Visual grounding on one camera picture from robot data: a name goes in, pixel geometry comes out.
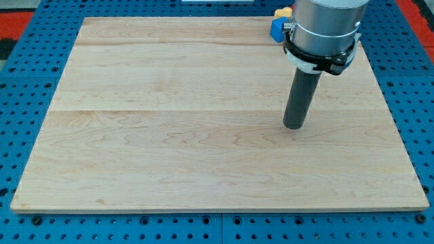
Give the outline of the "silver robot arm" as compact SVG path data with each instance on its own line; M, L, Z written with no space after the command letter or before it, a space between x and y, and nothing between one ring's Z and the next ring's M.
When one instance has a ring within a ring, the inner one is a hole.
M292 43L316 56L335 56L354 43L368 0L296 0Z

